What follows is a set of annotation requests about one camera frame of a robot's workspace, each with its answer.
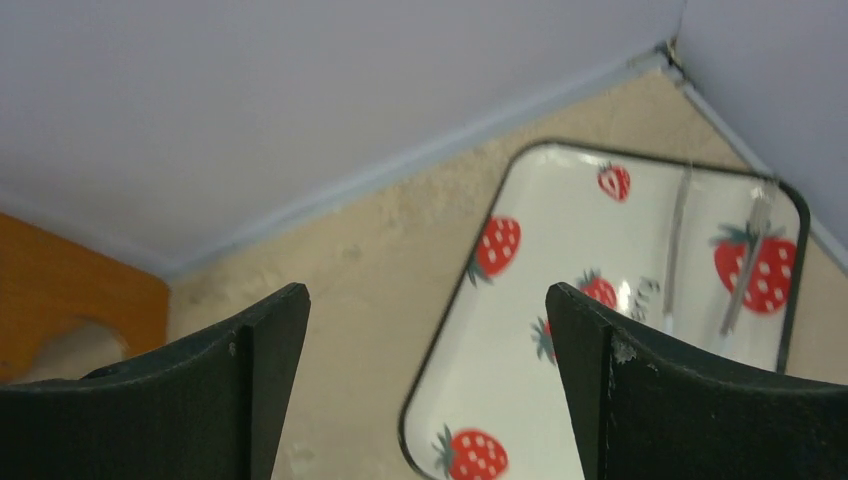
black tray rim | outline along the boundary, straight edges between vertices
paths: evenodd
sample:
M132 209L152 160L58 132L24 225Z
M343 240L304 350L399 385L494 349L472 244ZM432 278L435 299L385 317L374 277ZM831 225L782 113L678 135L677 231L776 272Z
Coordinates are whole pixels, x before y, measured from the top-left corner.
M406 416L409 411L409 406L412 404L412 399L415 398L415 394L418 391L421 379L424 378L424 374L427 371L427 365L430 363L430 359L433 356L436 344L439 341L439 337L442 334L442 330L444 330L444 326L447 323L448 316L450 315L450 312L453 309L453 304L456 301L457 295L459 294L460 286L462 286L462 283L465 281L464 272L465 270L468 270L471 261L474 258L474 253L477 249L477 244L480 241L480 237L483 235L483 229L486 227L486 221L489 219L489 217L491 217L495 205L497 204L498 199L501 196L503 187L506 184L510 173L512 173L512 169L525 155L535 149L544 147L565 147L572 150L584 150L590 153L615 155L620 157L627 157L629 159L637 161L661 163L678 167L688 167L691 165L694 170L727 173L731 175L739 175L749 178L759 178L762 180L768 180L772 178L769 175L750 170L723 167L719 165L708 165L698 163L694 159L692 161L681 160L679 158L655 155L639 150L625 150L617 147L571 140L565 137L543 137L528 144L525 144L523 147L518 149L518 151L515 152L512 157L510 157L509 162L507 163L507 167L504 170L500 182L498 183L498 188L494 196L492 197L491 202L489 203L489 207L486 210L486 215L485 217L483 217L483 221L481 222L480 227L477 229L477 235L474 237L474 242L472 243L471 249L468 255L466 256L465 264L463 266L463 273L459 275L459 278L454 284L450 299L448 300L448 303L445 305L445 308L442 311L439 324L436 327L436 331L433 333L433 337L430 339L430 343L427 346L427 351L424 353L424 357L422 358L421 363L419 364L419 367L415 373L415 378L412 381L412 385L410 386L409 391L407 392L406 397L404 398L403 406L401 407L401 411L398 418L398 443L400 444L400 449L403 453L403 458L406 460L406 463L415 473L417 473L423 478L430 480L439 480L425 473L424 470L422 470L421 467L419 467L418 464L415 463L415 460L412 458L412 454L410 453L409 448L406 444ZM783 193L785 193L786 196L789 197L789 199L792 201L792 204L795 206L795 209L798 212L798 218L800 220L798 240L796 242L797 251L795 253L795 266L792 271L792 281L790 282L791 287L789 299L786 302L786 315L784 315L783 330L781 332L780 344L778 345L776 362L777 364L775 366L776 373L785 374L786 365L789 360L789 346L792 340L792 329L795 324L795 309L798 303L798 290L801 285L801 276L804 270L804 259L807 253L807 241L809 240L810 236L810 208L807 205L807 201L804 200L804 197L801 195L800 192L798 192L797 189L795 189L795 187L784 182L783 180L779 181L779 187L780 190L783 191Z

tray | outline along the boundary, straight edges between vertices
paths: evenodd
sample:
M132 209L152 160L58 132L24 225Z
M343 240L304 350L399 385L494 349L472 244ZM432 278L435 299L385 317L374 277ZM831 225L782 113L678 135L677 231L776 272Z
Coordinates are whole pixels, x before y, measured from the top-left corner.
M734 242L744 238L761 177L559 141L513 159L401 413L401 446L416 471L448 480L583 479L545 292L570 282L660 328L687 168L674 335L705 348L730 298L744 252ZM763 247L725 356L783 372L809 211L781 184L770 219L776 236Z

strawberry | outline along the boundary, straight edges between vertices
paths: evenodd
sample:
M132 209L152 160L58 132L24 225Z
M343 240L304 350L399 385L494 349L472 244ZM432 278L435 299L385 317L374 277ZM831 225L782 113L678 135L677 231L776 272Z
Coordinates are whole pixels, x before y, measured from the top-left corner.
M544 355L552 364L556 365L556 353L554 352L554 339L551 337L551 324L537 317L538 323L532 324L533 341L536 342L536 356L539 360Z
M577 279L577 288L610 308L615 308L618 304L615 289L601 277L601 272L598 270L584 272L583 278Z
M506 450L488 433L466 429L452 435L445 425L445 431L437 436L440 446L433 444L439 453L436 468L446 479L494 480L509 465Z
M619 165L610 163L598 172L598 186L617 202L624 202L630 195L630 173Z
M750 226L745 230L734 225L720 225L724 233L711 243L715 247L716 271L721 283L732 292L736 278L745 264L750 248L757 241ZM786 305L792 285L792 268L795 266L795 244L783 238L782 230L767 232L760 255L745 292L742 305L754 313L770 314Z
M477 279L491 284L515 258L521 244L521 226L511 217L492 216L483 229L474 257L468 267L468 278L477 286Z

beige tabletop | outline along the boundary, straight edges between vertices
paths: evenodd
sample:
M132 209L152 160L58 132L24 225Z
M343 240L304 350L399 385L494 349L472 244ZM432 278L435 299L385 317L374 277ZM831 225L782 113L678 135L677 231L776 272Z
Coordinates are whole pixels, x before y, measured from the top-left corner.
M309 331L275 479L420 478L398 444L403 400L508 160L551 136L745 168L654 72L175 282L171 339L286 283L308 286ZM810 242L788 373L848 384L846 312L848 278Z

wall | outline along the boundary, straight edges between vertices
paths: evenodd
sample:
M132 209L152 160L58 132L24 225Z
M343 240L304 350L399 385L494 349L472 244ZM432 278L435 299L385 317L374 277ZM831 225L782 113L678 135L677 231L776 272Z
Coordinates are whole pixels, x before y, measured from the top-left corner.
M6 0L0 210L168 272L622 64L681 8Z
M678 42L698 91L758 157L801 190L843 253L846 25L844 0L688 0Z

